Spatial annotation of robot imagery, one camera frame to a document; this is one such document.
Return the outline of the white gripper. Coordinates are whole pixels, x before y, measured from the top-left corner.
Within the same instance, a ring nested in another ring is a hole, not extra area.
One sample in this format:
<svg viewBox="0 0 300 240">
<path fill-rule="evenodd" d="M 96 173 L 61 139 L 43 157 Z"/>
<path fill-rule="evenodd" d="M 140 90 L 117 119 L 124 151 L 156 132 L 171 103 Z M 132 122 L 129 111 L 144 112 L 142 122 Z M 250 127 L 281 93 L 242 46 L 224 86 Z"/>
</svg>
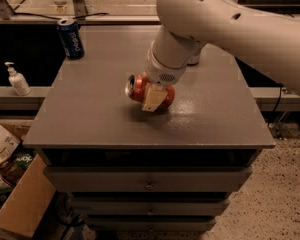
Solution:
<svg viewBox="0 0 300 240">
<path fill-rule="evenodd" d="M 149 49 L 145 64 L 145 75 L 151 83 L 146 84 L 142 110 L 154 112 L 158 109 L 168 95 L 168 91 L 164 86 L 176 84 L 184 74 L 185 70 L 185 67 L 172 69 L 162 65 L 155 58 L 152 50 Z"/>
</svg>

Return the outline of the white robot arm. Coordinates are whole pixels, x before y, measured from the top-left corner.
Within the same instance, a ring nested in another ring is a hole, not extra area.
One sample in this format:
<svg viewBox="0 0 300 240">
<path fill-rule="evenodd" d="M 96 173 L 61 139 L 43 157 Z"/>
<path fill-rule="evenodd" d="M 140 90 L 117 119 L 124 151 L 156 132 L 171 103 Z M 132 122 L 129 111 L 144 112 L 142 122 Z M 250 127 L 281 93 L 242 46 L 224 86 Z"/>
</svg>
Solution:
<svg viewBox="0 0 300 240">
<path fill-rule="evenodd" d="M 161 27 L 145 74 L 161 88 L 176 84 L 189 60 L 215 45 L 300 96 L 300 20 L 233 0 L 157 0 Z"/>
</svg>

